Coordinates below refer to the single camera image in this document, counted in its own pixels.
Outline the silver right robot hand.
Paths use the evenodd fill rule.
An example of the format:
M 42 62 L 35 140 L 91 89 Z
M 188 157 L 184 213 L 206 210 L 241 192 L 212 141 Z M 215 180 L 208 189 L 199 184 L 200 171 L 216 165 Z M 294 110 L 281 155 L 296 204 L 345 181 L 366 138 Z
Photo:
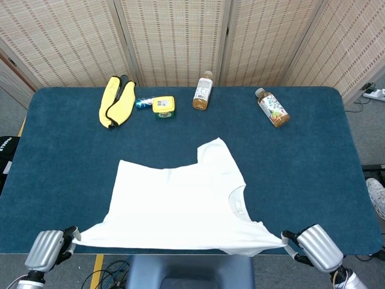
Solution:
M 285 251 L 299 263 L 323 273 L 335 272 L 342 265 L 342 251 L 319 224 L 299 233 L 282 231 L 281 238 Z

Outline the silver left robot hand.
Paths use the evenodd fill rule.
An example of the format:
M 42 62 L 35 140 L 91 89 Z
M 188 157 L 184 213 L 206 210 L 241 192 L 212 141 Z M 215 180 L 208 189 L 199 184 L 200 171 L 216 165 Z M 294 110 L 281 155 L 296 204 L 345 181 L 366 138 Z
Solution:
M 40 232 L 25 261 L 27 269 L 42 273 L 51 271 L 55 265 L 61 264 L 73 255 L 76 247 L 73 240 L 81 240 L 81 234 L 76 226 Z

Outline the white t-shirt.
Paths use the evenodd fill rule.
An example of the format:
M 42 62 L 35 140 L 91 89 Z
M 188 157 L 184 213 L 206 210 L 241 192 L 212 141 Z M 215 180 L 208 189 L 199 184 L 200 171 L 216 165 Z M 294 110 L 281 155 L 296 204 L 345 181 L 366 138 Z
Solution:
M 247 211 L 244 178 L 225 142 L 197 148 L 197 162 L 156 169 L 120 161 L 104 220 L 81 233 L 88 247 L 218 249 L 255 256 L 283 247 Z

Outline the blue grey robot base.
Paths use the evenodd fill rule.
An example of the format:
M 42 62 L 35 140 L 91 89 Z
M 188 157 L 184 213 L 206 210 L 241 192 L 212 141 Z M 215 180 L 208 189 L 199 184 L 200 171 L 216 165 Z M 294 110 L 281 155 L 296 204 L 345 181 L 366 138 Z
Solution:
M 135 255 L 125 289 L 255 289 L 253 260 L 239 255 Z

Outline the woven folding screen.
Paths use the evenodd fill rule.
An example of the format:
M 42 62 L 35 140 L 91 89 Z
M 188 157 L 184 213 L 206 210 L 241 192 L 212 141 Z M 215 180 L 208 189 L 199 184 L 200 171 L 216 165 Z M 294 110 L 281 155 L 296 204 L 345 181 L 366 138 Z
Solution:
M 328 86 L 385 67 L 385 0 L 0 0 L 0 53 L 28 84 Z

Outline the white sneaker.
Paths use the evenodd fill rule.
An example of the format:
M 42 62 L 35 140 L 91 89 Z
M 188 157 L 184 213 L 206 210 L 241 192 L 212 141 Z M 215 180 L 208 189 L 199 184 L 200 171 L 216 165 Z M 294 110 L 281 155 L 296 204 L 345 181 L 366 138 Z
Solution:
M 366 186 L 375 211 L 385 220 L 385 187 L 375 178 L 368 178 Z

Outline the blue carpet table cover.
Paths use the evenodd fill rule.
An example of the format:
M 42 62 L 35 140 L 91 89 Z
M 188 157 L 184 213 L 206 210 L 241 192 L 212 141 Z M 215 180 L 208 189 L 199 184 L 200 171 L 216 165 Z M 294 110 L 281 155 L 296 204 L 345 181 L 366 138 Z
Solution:
M 215 87 L 208 109 L 192 87 L 138 87 L 137 97 L 172 95 L 176 114 L 134 110 L 113 129 L 99 122 L 103 88 L 51 87 L 32 97 L 0 195 L 0 253 L 27 253 L 40 231 L 87 229 L 108 212 L 118 163 L 189 165 L 221 138 L 246 183 L 250 217 L 273 234 L 320 224 L 346 255 L 381 249 L 383 239 L 339 92 L 273 87 L 290 115 L 275 128 L 254 87 Z

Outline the black bag with white lettering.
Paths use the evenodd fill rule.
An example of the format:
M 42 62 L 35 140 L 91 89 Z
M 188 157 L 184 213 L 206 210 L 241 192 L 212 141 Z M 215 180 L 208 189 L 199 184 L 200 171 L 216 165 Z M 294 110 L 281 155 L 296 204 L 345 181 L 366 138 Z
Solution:
M 0 195 L 10 171 L 20 137 L 0 136 Z

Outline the tea bottle with fruit label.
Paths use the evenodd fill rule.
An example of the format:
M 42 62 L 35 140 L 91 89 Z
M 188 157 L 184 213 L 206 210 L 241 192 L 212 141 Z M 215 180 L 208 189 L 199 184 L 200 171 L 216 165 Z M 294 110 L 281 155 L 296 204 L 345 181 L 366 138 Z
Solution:
M 258 105 L 274 127 L 281 127 L 289 121 L 289 114 L 272 93 L 259 88 L 255 91 L 255 95 Z

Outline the yellow cloth with black trim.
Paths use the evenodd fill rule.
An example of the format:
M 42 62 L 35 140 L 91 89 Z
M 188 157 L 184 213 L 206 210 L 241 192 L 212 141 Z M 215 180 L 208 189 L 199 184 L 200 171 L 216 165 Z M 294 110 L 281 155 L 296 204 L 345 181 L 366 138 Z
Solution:
M 127 121 L 135 103 L 135 82 L 127 75 L 112 76 L 102 95 L 99 121 L 105 128 L 120 126 Z

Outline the white power strip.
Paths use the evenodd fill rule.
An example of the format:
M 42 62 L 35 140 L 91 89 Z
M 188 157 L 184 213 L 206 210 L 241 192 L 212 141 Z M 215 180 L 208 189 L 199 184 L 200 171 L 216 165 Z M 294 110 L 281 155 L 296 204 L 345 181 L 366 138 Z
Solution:
M 373 92 L 364 92 L 363 97 L 385 102 L 385 89 L 376 89 Z

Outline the green tub with yellow lid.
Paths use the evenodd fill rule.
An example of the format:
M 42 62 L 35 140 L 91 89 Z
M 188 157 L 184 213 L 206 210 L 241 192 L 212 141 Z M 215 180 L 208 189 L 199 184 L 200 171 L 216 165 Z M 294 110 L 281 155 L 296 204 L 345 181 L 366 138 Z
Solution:
M 175 111 L 173 96 L 159 96 L 152 100 L 152 111 L 159 119 L 172 118 Z

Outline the amber tea bottle white label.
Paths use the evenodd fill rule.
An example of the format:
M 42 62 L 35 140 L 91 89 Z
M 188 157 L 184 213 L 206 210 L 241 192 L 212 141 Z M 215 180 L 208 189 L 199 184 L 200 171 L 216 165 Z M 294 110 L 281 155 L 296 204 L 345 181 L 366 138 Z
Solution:
M 207 109 L 212 87 L 213 73 L 207 70 L 203 73 L 203 76 L 198 81 L 196 91 L 192 100 L 193 108 L 197 110 Z

